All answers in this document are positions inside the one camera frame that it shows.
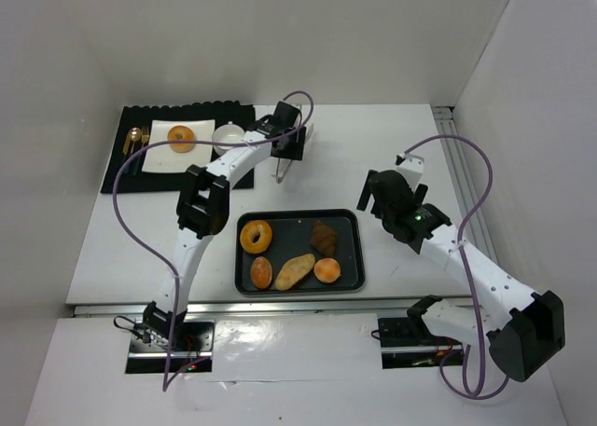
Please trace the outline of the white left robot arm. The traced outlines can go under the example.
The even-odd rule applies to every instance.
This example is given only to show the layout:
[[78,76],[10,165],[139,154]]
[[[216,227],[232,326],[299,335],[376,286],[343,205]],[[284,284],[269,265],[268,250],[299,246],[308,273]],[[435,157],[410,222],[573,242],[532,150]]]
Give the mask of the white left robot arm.
[[170,277],[146,306],[143,325],[175,348],[187,313],[188,297],[201,258],[215,235],[229,220],[230,192],[260,162],[296,144],[304,145],[300,110],[279,102],[271,115],[257,120],[241,143],[223,156],[199,167],[192,165],[176,205],[179,227]]

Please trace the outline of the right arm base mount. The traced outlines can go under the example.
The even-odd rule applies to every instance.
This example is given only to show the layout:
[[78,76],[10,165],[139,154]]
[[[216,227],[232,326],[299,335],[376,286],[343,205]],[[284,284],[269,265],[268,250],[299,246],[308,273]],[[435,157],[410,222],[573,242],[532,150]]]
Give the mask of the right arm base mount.
[[380,344],[383,369],[438,367],[444,358],[447,366],[461,366],[464,361],[460,342],[447,337],[417,337],[406,317],[379,318],[370,335]]

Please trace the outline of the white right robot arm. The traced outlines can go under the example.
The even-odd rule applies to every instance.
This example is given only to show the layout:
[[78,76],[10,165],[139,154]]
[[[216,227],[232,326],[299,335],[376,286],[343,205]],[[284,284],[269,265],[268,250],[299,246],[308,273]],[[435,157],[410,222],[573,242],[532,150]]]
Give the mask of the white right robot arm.
[[496,265],[476,246],[458,236],[450,218],[423,202],[426,187],[411,188],[397,171],[371,171],[357,203],[370,206],[383,228],[416,254],[436,263],[462,285],[481,308],[461,309],[428,295],[407,311],[411,332],[420,337],[449,337],[474,345],[489,341],[494,364],[509,378],[524,382],[565,345],[564,306],[553,292],[539,294]]

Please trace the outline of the metal tongs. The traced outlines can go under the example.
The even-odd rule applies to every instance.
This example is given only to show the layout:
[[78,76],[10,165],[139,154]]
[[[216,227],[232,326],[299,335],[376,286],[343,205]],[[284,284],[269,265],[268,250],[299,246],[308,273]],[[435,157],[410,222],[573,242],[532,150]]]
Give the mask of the metal tongs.
[[[306,128],[305,144],[308,144],[312,138],[314,131],[314,123],[310,123]],[[272,176],[276,184],[281,184],[288,175],[292,165],[297,162],[296,159],[279,158],[275,174]]]

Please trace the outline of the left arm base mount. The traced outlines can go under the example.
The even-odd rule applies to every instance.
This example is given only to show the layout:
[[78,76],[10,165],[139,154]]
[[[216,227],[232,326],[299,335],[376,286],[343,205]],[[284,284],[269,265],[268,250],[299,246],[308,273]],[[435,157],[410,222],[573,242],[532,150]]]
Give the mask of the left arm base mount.
[[[113,325],[129,333],[130,344],[125,373],[129,375],[158,374],[165,369],[168,341],[135,319],[118,315]],[[172,346],[168,372],[209,373],[213,366],[213,322],[182,324],[182,334]]]

